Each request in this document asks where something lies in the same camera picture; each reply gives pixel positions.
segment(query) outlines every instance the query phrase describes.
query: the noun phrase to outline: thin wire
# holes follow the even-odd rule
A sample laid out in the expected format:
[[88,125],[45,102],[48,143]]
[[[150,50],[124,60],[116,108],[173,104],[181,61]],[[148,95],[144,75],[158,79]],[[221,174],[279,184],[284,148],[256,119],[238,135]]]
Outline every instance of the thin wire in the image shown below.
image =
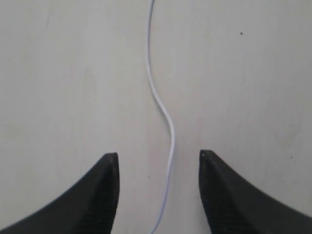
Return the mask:
[[152,14],[153,14],[153,7],[154,7],[154,1],[155,0],[150,0],[150,7],[149,7],[149,13],[148,13],[148,19],[147,19],[147,24],[146,24],[146,70],[147,70],[147,76],[148,76],[148,81],[149,85],[152,91],[152,94],[154,96],[154,99],[158,106],[161,109],[162,114],[165,116],[169,130],[170,130],[170,136],[171,136],[171,146],[170,146],[170,152],[169,152],[169,159],[168,159],[168,164],[167,164],[167,174],[166,174],[166,188],[165,188],[165,193],[163,197],[163,201],[161,204],[161,208],[159,211],[158,219],[156,221],[156,224],[154,225],[153,229],[151,230],[150,234],[154,234],[156,229],[158,228],[161,218],[164,214],[165,206],[166,206],[166,201],[168,197],[168,190],[169,190],[169,182],[170,182],[170,174],[171,174],[171,165],[172,161],[174,158],[174,152],[175,152],[175,145],[176,145],[176,134],[175,134],[175,128],[174,124],[172,122],[172,119],[163,104],[162,100],[159,97],[159,94],[157,92],[157,89],[154,84],[154,78],[152,75],[152,69],[151,69],[151,55],[150,55],[150,38],[151,38],[151,22],[152,22]]

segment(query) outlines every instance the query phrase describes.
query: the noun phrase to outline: black plastic tip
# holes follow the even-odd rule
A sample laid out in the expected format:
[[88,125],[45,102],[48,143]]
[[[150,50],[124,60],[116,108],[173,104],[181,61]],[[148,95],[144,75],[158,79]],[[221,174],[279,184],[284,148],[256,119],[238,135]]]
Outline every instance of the black plastic tip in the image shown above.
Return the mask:
[[118,198],[118,156],[105,154],[58,199],[0,234],[110,234]]
[[310,234],[312,219],[264,194],[213,151],[200,152],[199,189],[213,234]]

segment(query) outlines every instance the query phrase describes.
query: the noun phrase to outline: textured black plastic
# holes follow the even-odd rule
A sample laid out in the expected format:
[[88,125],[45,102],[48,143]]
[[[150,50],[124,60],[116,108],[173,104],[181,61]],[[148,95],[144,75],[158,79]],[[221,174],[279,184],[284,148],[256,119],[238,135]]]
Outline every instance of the textured black plastic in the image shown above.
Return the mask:
[[264,194],[213,151],[200,152],[199,189],[212,234],[312,234],[312,219]]
[[62,196],[0,234],[110,234],[118,198],[118,156],[105,154]]

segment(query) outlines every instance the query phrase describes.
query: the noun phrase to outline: white surface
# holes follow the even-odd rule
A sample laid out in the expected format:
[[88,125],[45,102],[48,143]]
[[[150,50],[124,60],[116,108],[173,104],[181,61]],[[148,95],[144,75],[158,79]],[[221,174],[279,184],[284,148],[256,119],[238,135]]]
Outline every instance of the white surface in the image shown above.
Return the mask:
[[[147,9],[146,0],[0,1],[0,228],[117,151],[113,233],[150,230],[169,136],[146,79]],[[207,233],[201,148],[312,215],[311,12],[307,0],[156,1],[152,64],[177,135],[157,233]]]

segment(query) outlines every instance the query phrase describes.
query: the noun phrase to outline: black pointed object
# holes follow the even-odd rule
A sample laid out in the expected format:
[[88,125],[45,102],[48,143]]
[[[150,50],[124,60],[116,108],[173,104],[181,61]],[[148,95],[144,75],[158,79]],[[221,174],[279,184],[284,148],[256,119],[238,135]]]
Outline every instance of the black pointed object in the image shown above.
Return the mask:
[[312,219],[258,190],[202,150],[200,196],[212,234],[312,234]]
[[118,156],[105,154],[67,192],[0,234],[110,234],[118,198]]

